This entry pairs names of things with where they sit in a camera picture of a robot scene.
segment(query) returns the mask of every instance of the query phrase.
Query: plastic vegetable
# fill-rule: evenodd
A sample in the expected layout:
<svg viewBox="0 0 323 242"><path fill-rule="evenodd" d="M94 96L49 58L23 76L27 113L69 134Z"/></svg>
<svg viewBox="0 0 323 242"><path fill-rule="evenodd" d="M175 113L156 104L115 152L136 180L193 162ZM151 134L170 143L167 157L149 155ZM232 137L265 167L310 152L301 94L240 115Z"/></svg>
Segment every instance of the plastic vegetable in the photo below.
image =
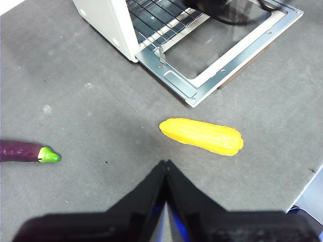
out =
<svg viewBox="0 0 323 242"><path fill-rule="evenodd" d="M60 156L48 147L17 141L0 141L0 161L58 162Z"/></svg>
<svg viewBox="0 0 323 242"><path fill-rule="evenodd" d="M239 131L187 118L170 118L159 125L166 136L220 155L235 155L243 147Z"/></svg>

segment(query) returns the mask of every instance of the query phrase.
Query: white oven housing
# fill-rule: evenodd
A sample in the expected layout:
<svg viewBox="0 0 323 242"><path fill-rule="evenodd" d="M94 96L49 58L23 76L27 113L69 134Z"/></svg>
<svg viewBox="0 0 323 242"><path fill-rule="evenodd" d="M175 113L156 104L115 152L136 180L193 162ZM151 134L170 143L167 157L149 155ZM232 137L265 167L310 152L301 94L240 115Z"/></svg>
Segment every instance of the white oven housing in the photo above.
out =
<svg viewBox="0 0 323 242"><path fill-rule="evenodd" d="M256 0L244 5L258 5ZM167 50L205 23L209 16L183 6L180 0L73 0L80 15L124 56L141 62L190 106L228 80L297 21L303 12L277 0L279 7L196 77L188 78L167 62Z"/></svg>

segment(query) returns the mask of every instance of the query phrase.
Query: purple eggplant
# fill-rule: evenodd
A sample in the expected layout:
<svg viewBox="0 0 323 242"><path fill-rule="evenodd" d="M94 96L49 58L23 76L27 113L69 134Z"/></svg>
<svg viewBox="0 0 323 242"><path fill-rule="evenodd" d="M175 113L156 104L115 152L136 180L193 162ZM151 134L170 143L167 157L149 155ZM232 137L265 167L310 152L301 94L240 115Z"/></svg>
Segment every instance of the purple eggplant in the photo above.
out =
<svg viewBox="0 0 323 242"><path fill-rule="evenodd" d="M17 142L0 141L0 161L24 161L24 162L58 162L60 155L55 154L49 147L41 145Z"/></svg>

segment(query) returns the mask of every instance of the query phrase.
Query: glass panel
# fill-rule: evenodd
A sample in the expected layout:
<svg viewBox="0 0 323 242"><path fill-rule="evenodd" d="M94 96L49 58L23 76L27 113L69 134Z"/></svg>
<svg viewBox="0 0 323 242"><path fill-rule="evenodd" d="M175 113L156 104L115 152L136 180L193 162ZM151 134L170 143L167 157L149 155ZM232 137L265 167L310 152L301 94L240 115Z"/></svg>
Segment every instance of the glass panel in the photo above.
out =
<svg viewBox="0 0 323 242"><path fill-rule="evenodd" d="M248 0L233 0L226 10L223 19L247 24L229 25L210 18L166 51L167 62L186 78L197 77L271 16Z"/></svg>

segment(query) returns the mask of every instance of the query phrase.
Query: blue light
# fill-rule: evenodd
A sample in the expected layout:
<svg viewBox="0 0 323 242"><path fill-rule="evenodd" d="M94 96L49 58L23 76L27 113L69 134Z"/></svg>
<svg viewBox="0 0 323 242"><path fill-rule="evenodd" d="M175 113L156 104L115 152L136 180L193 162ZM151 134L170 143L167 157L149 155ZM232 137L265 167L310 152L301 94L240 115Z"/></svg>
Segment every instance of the blue light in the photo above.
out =
<svg viewBox="0 0 323 242"><path fill-rule="evenodd" d="M156 212L158 212L159 210L160 210L160 206L155 207L155 208L153 209L153 211L151 212L152 216L153 216L153 215L155 215L155 214L156 214Z"/></svg>
<svg viewBox="0 0 323 242"><path fill-rule="evenodd" d="M178 216L176 216L176 214L173 211L172 211L172 215L173 215L174 221L175 221L175 223L177 225L177 228L178 228L178 230L180 231L180 233L182 235L183 240L185 242L190 242L188 232L187 232L184 224L182 223L181 219Z"/></svg>

